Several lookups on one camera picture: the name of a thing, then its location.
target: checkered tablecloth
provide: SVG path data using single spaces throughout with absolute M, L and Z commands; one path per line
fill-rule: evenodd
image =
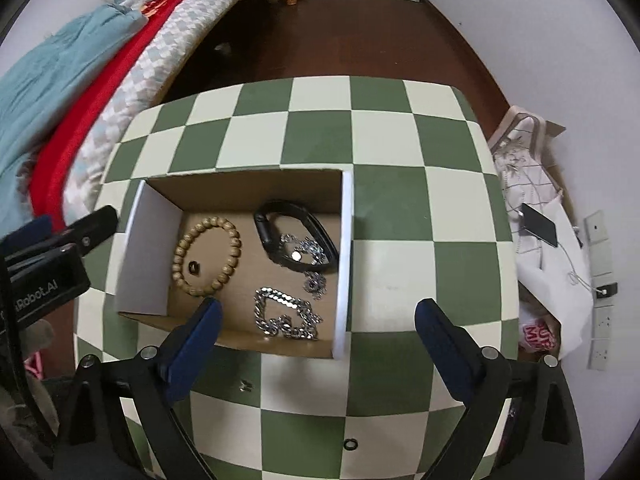
M 142 178 L 238 168 L 352 168 L 347 358 L 216 347 L 176 412 L 220 480 L 414 479 L 463 413 L 421 345 L 414 309 L 435 298 L 480 346 L 514 357 L 518 295 L 500 184 L 466 99 L 436 84 L 367 77 L 281 79 L 142 112 L 114 149 L 97 207 L 118 233 L 86 258 L 78 356 L 132 357 L 166 333 L 113 310 L 124 225 Z M 252 385 L 241 391 L 241 381 Z M 132 401 L 125 412 L 159 472 Z M 493 463 L 507 407 L 475 478 Z M 343 441 L 354 438 L 357 450 Z

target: open box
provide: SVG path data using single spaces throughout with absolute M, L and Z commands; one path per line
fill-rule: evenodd
M 273 263 L 264 251 L 254 224 L 254 212 L 267 200 L 290 200 L 305 205 L 326 229 L 340 253 L 338 271 L 326 274 L 326 294 L 319 301 L 303 290 L 304 274 Z M 116 283 L 114 307 L 140 323 L 172 330 L 184 324 L 203 298 L 181 291 L 172 280 L 171 266 L 178 240 L 205 217 L 227 218 L 240 233 L 241 256 L 229 282 L 217 291 L 223 307 L 223 326 L 217 344 L 287 356 L 340 358 L 344 349 L 349 298 L 353 175 L 340 170 L 247 170 L 162 176 L 141 181 L 126 228 L 126 244 Z M 281 233 L 308 235 L 297 220 L 271 218 Z M 183 275 L 193 286 L 208 285 L 220 273 L 229 252 L 229 236 L 222 229 L 207 230 L 185 256 Z M 200 263 L 199 276 L 189 274 L 188 262 Z M 294 340 L 265 336 L 255 325 L 254 294 L 270 286 L 308 300 L 323 322 L 318 339 Z M 289 314 L 294 326 L 300 318 L 274 301 L 267 301 L 265 318 Z

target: red blanket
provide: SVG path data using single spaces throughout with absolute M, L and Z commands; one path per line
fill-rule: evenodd
M 29 192 L 36 216 L 49 214 L 53 227 L 65 227 L 62 196 L 66 176 L 89 130 L 146 46 L 183 0 L 166 0 L 148 23 L 105 66 L 100 75 L 71 107 L 38 154 Z

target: black leather bracelet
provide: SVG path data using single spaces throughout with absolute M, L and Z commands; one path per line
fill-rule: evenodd
M 309 234 L 318 242 L 328 262 L 326 264 L 313 265 L 297 262 L 285 256 L 281 250 L 280 235 L 268 218 L 268 215 L 272 213 L 291 216 L 300 220 L 306 230 L 309 231 Z M 254 213 L 254 222 L 262 246 L 272 262 L 296 272 L 325 273 L 338 268 L 338 251 L 334 243 L 320 221 L 303 205 L 288 202 L 287 200 L 271 200 L 262 204 L 258 211 Z

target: wooden floor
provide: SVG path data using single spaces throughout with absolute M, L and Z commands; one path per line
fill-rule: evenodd
M 229 43 L 225 56 L 214 48 Z M 239 2 L 182 70 L 167 101 L 231 84 L 307 75 L 369 75 L 452 85 L 486 136 L 508 105 L 465 40 L 427 3 L 407 0 Z

